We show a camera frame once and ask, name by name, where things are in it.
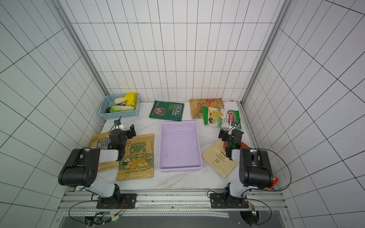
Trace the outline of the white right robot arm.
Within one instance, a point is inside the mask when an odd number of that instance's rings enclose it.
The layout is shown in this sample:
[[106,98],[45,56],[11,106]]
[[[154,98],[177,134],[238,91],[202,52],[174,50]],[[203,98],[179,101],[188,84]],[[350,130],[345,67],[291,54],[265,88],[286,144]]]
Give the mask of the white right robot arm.
[[248,208],[246,195],[251,190],[270,190],[274,186],[268,152],[243,147],[242,135],[242,131],[234,128],[221,129],[218,136],[226,143],[225,156],[238,162],[239,166],[239,181],[227,184],[222,194],[221,200],[226,208]]

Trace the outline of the sour cream onion chips bag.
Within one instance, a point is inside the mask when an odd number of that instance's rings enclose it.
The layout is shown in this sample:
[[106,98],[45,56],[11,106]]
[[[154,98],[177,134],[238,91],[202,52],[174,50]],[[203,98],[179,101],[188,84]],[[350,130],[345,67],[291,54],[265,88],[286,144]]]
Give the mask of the sour cream onion chips bag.
[[125,155],[119,162],[117,181],[154,177],[155,135],[137,135],[127,140]]

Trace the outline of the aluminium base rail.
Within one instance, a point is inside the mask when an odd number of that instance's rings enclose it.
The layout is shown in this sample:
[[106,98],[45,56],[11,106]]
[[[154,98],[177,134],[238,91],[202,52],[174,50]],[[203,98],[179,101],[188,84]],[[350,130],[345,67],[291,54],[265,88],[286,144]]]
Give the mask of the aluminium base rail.
[[223,190],[125,190],[122,194],[137,194],[134,209],[97,209],[98,200],[89,192],[67,192],[58,208],[63,216],[91,217],[112,216],[157,216],[157,215],[208,215],[225,217],[229,211],[258,212],[286,211],[287,204],[281,192],[251,191],[247,195],[248,209],[212,209],[209,193],[223,193]]

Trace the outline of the yellow snack bag in basket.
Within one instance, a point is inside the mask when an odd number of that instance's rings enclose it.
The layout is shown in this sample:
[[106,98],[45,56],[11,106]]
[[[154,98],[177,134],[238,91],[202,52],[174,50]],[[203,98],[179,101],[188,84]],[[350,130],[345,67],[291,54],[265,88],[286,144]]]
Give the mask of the yellow snack bag in basket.
[[124,98],[125,98],[125,105],[131,106],[136,110],[138,104],[138,94],[128,93]]

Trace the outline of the green REAL chips bag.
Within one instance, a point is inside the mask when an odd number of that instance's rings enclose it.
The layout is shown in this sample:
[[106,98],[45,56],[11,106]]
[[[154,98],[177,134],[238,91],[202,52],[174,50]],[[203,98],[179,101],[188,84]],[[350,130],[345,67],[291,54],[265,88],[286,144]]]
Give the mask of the green REAL chips bag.
[[155,101],[149,118],[182,121],[184,104],[175,102]]

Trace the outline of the cream red cassava chips bag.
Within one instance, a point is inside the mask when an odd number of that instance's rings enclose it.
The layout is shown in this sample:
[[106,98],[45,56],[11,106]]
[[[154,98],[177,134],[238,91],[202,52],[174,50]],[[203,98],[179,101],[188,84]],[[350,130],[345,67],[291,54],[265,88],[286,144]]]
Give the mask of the cream red cassava chips bag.
[[202,154],[205,161],[224,179],[226,179],[239,164],[239,161],[232,161],[226,157],[225,149],[227,145],[227,142],[218,140]]

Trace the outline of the brown orange chips bag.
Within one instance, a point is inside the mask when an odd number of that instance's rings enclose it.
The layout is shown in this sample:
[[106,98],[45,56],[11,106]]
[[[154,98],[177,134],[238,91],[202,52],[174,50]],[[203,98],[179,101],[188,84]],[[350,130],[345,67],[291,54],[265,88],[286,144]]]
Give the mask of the brown orange chips bag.
[[203,119],[203,108],[204,107],[212,107],[212,108],[222,108],[224,109],[224,103],[221,98],[217,99],[191,99],[190,100],[190,108],[191,108],[191,117],[192,119]]

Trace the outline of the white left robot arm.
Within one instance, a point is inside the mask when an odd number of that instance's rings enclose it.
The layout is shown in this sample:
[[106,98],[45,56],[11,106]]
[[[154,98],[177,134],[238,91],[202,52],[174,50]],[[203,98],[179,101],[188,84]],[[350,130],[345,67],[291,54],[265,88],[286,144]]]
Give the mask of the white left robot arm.
[[84,187],[98,196],[98,209],[134,208],[136,194],[122,194],[118,185],[105,180],[98,174],[102,163],[119,162],[125,155],[128,139],[136,136],[135,126],[129,130],[114,129],[109,134],[110,143],[106,149],[78,148],[72,150],[60,171],[58,182],[71,188]]

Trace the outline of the sea salt chips bag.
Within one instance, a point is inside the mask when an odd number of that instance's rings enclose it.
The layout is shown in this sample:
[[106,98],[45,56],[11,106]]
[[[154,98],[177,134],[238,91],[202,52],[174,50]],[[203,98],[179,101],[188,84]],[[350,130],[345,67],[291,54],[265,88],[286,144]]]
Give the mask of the sea salt chips bag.
[[[106,149],[110,143],[109,133],[100,133],[92,136],[90,148]],[[119,162],[105,162],[98,165],[98,172],[119,168]]]

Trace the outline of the blue plastic basket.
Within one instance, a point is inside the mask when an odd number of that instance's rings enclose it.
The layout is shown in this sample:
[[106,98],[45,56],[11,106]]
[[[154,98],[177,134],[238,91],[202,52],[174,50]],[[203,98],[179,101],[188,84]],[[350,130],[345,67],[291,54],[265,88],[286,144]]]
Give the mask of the blue plastic basket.
[[114,100],[118,97],[125,97],[127,94],[120,94],[120,95],[110,95],[104,96],[102,99],[102,105],[99,110],[99,115],[105,119],[116,119],[116,118],[127,118],[127,117],[134,117],[139,116],[139,105],[140,105],[140,98],[138,94],[138,104],[137,108],[134,111],[126,111],[126,112],[117,112],[117,113],[106,113],[106,109],[115,105]]

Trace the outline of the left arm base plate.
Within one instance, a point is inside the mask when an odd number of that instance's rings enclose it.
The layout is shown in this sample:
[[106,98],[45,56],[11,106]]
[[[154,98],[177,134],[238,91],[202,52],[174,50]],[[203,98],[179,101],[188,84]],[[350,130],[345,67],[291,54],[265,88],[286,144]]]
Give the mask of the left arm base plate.
[[134,209],[137,194],[120,194],[109,198],[99,198],[97,209]]

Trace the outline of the small red snack bag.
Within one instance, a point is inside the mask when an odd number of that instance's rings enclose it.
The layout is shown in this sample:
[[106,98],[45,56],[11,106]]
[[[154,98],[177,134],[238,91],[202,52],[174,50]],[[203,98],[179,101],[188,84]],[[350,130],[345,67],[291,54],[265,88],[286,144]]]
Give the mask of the small red snack bag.
[[279,178],[273,177],[273,185],[269,188],[269,190],[274,190],[274,188],[278,182],[279,182]]

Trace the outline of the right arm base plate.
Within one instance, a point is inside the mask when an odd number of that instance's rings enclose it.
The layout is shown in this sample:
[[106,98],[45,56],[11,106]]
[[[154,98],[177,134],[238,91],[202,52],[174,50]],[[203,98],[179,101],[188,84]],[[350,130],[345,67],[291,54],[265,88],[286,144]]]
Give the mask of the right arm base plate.
[[212,209],[248,209],[249,203],[242,198],[226,196],[224,193],[209,193]]

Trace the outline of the purple plastic basket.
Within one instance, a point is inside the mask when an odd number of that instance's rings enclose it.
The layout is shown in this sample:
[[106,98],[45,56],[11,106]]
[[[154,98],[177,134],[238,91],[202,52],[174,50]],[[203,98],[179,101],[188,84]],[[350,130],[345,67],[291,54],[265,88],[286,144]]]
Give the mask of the purple plastic basket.
[[202,168],[202,155],[195,121],[161,124],[159,171],[188,172]]

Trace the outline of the green white cassava chips bag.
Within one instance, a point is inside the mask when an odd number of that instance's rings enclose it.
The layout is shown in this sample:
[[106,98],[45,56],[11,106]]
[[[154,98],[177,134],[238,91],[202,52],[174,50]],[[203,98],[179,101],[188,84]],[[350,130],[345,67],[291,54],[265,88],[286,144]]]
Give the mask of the green white cassava chips bag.
[[203,108],[204,125],[212,125],[221,128],[232,127],[232,122],[237,122],[237,128],[241,129],[239,111],[212,107]]

